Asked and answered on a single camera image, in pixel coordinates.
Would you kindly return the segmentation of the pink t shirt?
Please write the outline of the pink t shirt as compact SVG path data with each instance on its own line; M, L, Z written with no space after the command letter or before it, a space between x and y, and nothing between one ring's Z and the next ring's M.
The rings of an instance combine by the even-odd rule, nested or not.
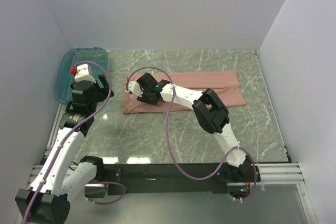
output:
M226 107L246 105L235 70L172 73L170 77L176 85L172 111L191 110L192 102L200 98L207 89L214 90ZM170 105L170 100L151 105L138 101L137 98L136 94L124 94L121 104L123 114L167 112Z

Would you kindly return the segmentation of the teal transparent plastic bin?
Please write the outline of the teal transparent plastic bin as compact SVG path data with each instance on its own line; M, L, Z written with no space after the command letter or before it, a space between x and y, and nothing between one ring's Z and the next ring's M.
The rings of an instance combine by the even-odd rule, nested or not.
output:
M77 48L67 52L61 62L54 97L60 104L66 105L72 100L70 85L81 80L96 82L100 87L98 75L108 70L108 53L100 47Z

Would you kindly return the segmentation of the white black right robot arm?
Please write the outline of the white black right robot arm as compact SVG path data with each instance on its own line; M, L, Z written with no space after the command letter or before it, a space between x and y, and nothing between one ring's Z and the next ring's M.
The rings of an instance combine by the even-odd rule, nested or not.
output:
M159 101L169 103L165 121L167 146L173 163L185 177L195 181L209 179L219 172L224 162L227 162L231 167L230 175L235 181L243 181L249 175L250 169L254 171L254 180L257 180L255 162L237 141L230 124L229 111L214 90L196 91L180 87L173 83L172 78L158 82L151 74L145 73L137 81L129 82L127 91L135 94L139 101L147 104L157 105ZM174 104L191 109L200 127L216 138L225 153L218 167L205 177L193 177L187 174L173 155L169 141L168 122Z

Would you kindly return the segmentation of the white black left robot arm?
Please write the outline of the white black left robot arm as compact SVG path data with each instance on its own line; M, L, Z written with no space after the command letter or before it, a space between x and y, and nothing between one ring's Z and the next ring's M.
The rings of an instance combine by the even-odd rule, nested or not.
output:
M100 112L98 103L107 104L114 95L111 80L103 74L95 79L91 74L77 73L70 87L72 99L61 117L49 156L30 186L16 194L15 202L23 223L64 223L71 201L85 185L104 179L103 160L98 157L85 157L69 177L66 173L94 116Z

